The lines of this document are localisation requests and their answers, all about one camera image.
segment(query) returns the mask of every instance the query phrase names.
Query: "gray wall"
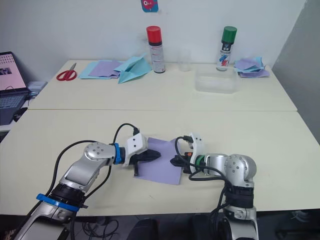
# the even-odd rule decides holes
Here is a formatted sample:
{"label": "gray wall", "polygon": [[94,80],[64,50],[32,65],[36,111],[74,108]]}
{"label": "gray wall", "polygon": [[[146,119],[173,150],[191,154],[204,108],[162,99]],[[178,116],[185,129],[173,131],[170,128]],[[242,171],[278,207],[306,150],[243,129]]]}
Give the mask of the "gray wall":
{"label": "gray wall", "polygon": [[307,0],[274,74],[320,143],[320,0]]}

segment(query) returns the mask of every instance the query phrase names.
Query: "white table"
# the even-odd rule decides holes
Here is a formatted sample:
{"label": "white table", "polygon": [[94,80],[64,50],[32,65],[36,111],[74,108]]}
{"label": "white table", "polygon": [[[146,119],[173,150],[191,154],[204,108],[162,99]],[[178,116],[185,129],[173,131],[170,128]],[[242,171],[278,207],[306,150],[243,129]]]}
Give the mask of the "white table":
{"label": "white table", "polygon": [[[320,208],[320,147],[297,112],[28,110],[0,144],[0,214],[22,215],[31,209],[36,195],[47,191],[64,147],[85,139],[111,143],[124,122],[163,140],[198,132],[209,153],[252,157],[258,211]],[[118,142],[123,144],[131,134],[132,129],[124,128]],[[64,155],[58,179],[81,157],[85,145]],[[79,215],[209,212],[222,186],[218,181],[191,182],[185,174],[180,185],[155,183],[133,178],[130,168],[114,166],[109,181]]]}
{"label": "white table", "polygon": [[[80,74],[90,62],[70,60],[58,72],[76,62]],[[214,64],[194,64],[196,69]],[[241,78],[240,90],[233,94],[196,91],[195,72],[181,72],[176,64],[166,64],[166,72],[149,72],[140,79],[118,84],[117,79],[58,81],[56,76],[41,91],[32,109],[94,109],[153,111],[296,111],[269,67],[270,77]]]}

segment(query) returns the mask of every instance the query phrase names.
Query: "red cap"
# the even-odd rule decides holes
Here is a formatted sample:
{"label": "red cap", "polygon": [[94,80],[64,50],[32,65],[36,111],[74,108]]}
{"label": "red cap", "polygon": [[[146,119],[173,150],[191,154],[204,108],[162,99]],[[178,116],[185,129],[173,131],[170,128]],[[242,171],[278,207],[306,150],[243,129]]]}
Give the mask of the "red cap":
{"label": "red cap", "polygon": [[148,26],[146,28],[149,43],[157,44],[162,42],[161,29],[158,26]]}

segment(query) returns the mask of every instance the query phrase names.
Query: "blue band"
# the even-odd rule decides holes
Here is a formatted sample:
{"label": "blue band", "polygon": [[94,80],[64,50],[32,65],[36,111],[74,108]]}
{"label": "blue band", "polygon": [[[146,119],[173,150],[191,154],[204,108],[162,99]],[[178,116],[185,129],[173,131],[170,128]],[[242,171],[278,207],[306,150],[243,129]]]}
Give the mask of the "blue band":
{"label": "blue band", "polygon": [[114,147],[115,147],[115,164],[119,164],[119,163],[121,163],[119,144],[115,143]]}
{"label": "blue band", "polygon": [[45,196],[45,195],[43,195],[41,193],[39,193],[38,196],[36,196],[36,199],[38,199],[39,201],[44,201],[45,203],[48,203],[48,204],[51,204],[51,205],[58,206],[58,207],[63,208],[63,209],[70,210],[72,212],[78,212],[79,209],[80,209],[77,206],[72,206],[72,205],[69,205],[69,204],[66,204],[66,203],[62,203],[62,202],[53,200],[50,197],[47,197],[47,196]]}

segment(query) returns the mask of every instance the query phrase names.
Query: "laptop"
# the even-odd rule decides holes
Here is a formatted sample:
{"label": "laptop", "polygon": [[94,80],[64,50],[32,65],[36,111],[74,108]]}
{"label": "laptop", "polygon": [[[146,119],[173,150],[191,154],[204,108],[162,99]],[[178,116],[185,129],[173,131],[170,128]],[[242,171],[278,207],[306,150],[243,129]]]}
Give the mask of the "laptop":
{"label": "laptop", "polygon": [[13,53],[0,53],[0,126],[11,123],[29,92]]}

